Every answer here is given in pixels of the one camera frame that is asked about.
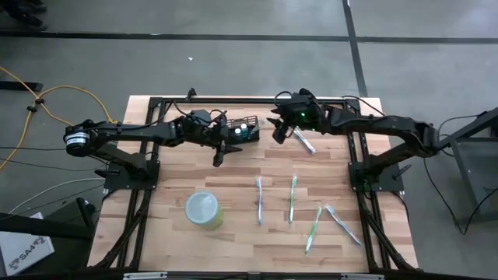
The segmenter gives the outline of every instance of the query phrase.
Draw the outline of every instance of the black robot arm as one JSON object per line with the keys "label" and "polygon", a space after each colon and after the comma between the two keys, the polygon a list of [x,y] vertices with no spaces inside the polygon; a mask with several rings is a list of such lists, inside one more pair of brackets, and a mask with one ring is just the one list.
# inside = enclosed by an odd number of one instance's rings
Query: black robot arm
{"label": "black robot arm", "polygon": [[146,172],[145,155],[129,154],[109,142],[148,141],[158,145],[175,147],[183,142],[192,142],[216,150],[213,166],[220,166],[223,156],[241,149],[226,144],[229,128],[226,118],[211,121],[206,110],[195,110],[172,121],[157,125],[94,123],[86,120],[66,128],[64,141],[66,151],[72,156],[95,156],[125,166],[134,173]]}
{"label": "black robot arm", "polygon": [[398,136],[405,143],[378,156],[368,155],[357,167],[356,176],[368,183],[378,182],[382,171],[412,156],[430,157],[437,153],[437,131],[431,125],[414,121],[409,117],[358,116],[336,107],[320,105],[307,89],[292,93],[290,99],[276,100],[272,113],[279,119],[271,119],[275,125],[273,138],[282,144],[295,128],[318,131],[322,134],[347,135],[364,132]]}

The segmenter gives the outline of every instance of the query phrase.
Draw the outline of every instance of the metal stand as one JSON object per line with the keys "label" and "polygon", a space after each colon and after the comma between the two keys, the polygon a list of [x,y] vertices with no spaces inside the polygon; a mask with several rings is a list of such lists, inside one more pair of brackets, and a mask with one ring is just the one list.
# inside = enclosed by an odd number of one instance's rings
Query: metal stand
{"label": "metal stand", "polygon": [[[471,124],[449,135],[441,142],[441,148],[450,146],[457,161],[461,177],[472,200],[473,208],[494,191],[498,174],[498,138],[471,138],[481,130],[498,121],[498,110],[483,114]],[[458,219],[467,223],[470,217]],[[472,218],[472,223],[488,222],[498,219],[498,208],[493,207],[491,198],[483,201]]]}

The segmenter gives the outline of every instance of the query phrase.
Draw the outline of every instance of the plastic cup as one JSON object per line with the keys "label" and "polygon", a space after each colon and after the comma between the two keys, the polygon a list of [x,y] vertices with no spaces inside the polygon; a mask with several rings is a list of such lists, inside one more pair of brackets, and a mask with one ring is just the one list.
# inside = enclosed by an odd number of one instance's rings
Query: plastic cup
{"label": "plastic cup", "polygon": [[185,203],[185,215],[195,225],[212,230],[223,223],[223,210],[209,191],[192,194]]}

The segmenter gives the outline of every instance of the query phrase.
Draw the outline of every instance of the white label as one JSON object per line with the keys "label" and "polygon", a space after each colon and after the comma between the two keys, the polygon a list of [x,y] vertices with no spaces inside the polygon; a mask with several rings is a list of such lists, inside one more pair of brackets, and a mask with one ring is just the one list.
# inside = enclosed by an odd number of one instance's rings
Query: white label
{"label": "white label", "polygon": [[84,138],[90,138],[90,135],[88,135],[87,133],[85,132],[78,132],[78,133],[75,133],[75,134],[71,134],[71,135],[68,135],[65,137],[65,140],[68,141],[68,139],[70,138],[74,138],[74,137],[84,137]]}
{"label": "white label", "polygon": [[84,138],[69,139],[65,144],[66,145],[70,145],[70,144],[74,144],[74,143],[85,144],[86,143],[86,139],[84,139]]}

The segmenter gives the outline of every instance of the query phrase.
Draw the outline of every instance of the wooden table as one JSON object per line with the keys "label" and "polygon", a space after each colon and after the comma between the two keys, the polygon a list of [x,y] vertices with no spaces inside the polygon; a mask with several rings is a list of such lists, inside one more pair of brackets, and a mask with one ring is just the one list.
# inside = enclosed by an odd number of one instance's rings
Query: wooden table
{"label": "wooden table", "polygon": [[[143,124],[150,96],[130,96],[124,116],[126,124]],[[378,98],[367,101],[381,110]],[[363,114],[375,114],[361,104]],[[273,127],[266,117],[274,116],[273,105],[180,104],[182,110],[205,108],[228,110],[228,118],[257,115],[260,141],[240,147],[243,152],[225,156],[221,167],[212,166],[214,151],[185,143],[161,148],[161,173],[149,208],[141,270],[156,271],[271,271],[271,272],[365,272],[365,249],[322,212],[311,252],[304,254],[319,204],[330,204],[348,227],[363,241],[356,195],[351,191],[345,136],[304,136],[317,150],[310,156],[294,138],[283,145],[272,139]],[[180,114],[170,109],[166,119]],[[371,153],[391,146],[388,137],[367,135]],[[119,147],[137,152],[139,143],[122,142]],[[298,176],[294,222],[289,225],[289,191]],[[256,177],[262,176],[263,225],[258,225]],[[215,194],[224,211],[224,223],[214,231],[191,224],[184,203],[195,191]],[[130,191],[116,191],[102,207],[89,265],[100,261],[114,245],[125,224]],[[416,267],[409,224],[402,203],[394,195],[381,193],[379,202],[384,230],[403,257]],[[128,258],[132,256],[134,239]],[[377,263],[378,242],[373,238]]]}

